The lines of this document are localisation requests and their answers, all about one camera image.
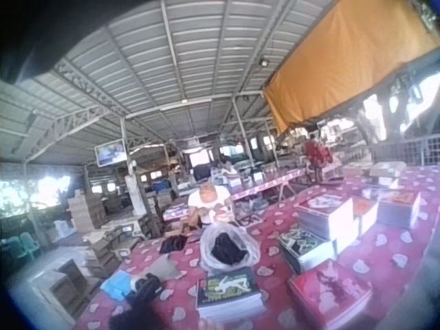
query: plastic chair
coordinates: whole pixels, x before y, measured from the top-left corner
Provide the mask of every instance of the plastic chair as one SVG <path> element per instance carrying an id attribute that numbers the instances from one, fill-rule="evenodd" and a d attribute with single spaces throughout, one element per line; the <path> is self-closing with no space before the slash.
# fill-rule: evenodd
<path id="1" fill-rule="evenodd" d="M 8 239 L 8 245 L 10 246 L 14 259 L 20 260 L 28 255 L 28 251 L 23 247 L 17 236 L 10 237 Z"/>
<path id="2" fill-rule="evenodd" d="M 22 232 L 20 234 L 20 240 L 23 243 L 24 248 L 26 249 L 27 253 L 29 253 L 30 258 L 34 260 L 34 253 L 36 251 L 40 250 L 40 244 L 39 242 L 35 241 L 32 236 L 28 232 Z"/>

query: white plastic bag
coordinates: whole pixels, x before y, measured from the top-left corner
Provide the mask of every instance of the white plastic bag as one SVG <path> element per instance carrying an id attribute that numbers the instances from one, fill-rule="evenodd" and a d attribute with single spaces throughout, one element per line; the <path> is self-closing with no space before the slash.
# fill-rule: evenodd
<path id="1" fill-rule="evenodd" d="M 240 263 L 234 265 L 226 265 L 218 261 L 211 253 L 215 239 L 225 232 L 229 235 L 231 240 L 241 249 L 247 250 L 247 254 Z M 242 267 L 250 267 L 260 261 L 260 243 L 250 236 L 246 229 L 234 227 L 225 222 L 214 222 L 209 225 L 201 235 L 200 238 L 200 266 L 207 272 L 217 274 L 219 272 L 229 272 L 237 270 Z"/>

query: metal fence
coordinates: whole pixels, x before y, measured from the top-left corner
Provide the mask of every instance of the metal fence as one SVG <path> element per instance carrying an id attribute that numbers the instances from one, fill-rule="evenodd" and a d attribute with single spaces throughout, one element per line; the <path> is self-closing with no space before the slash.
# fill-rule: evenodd
<path id="1" fill-rule="evenodd" d="M 408 166 L 440 163 L 440 134 L 396 142 L 352 146 L 335 152 L 343 165 L 352 162 L 405 162 Z"/>

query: corrugated metal roof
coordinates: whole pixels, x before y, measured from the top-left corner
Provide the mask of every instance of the corrugated metal roof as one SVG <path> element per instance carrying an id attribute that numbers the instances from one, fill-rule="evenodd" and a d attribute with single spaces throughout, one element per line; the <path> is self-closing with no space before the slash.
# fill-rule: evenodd
<path id="1" fill-rule="evenodd" d="M 65 58 L 125 114 L 185 98 L 259 90 L 331 2 L 149 1 L 90 34 Z M 258 65 L 261 56 L 270 60 L 268 67 Z M 267 115 L 258 96 L 238 104 L 244 118 Z M 28 134 L 0 133 L 2 158 L 23 160 L 51 118 L 98 105 L 92 91 L 81 90 L 54 70 L 15 86 L 0 82 L 0 128 Z M 127 120 L 127 134 L 146 136 L 152 129 L 165 140 L 176 140 L 215 132 L 233 117 L 227 116 L 231 106 L 230 100 L 220 98 L 154 110 L 136 117 L 137 123 Z M 32 116 L 36 119 L 28 125 Z M 108 115 L 66 137 L 35 162 L 83 164 L 93 158 L 93 146 L 120 138 L 119 125 L 115 115 Z M 236 130 L 238 125 L 225 126 L 226 132 Z"/>

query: orange canopy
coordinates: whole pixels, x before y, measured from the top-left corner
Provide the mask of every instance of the orange canopy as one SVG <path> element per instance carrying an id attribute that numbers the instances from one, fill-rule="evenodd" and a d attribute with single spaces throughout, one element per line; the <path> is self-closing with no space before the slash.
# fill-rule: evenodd
<path id="1" fill-rule="evenodd" d="M 264 89 L 278 131 L 367 91 L 439 45 L 407 0 L 339 0 Z"/>

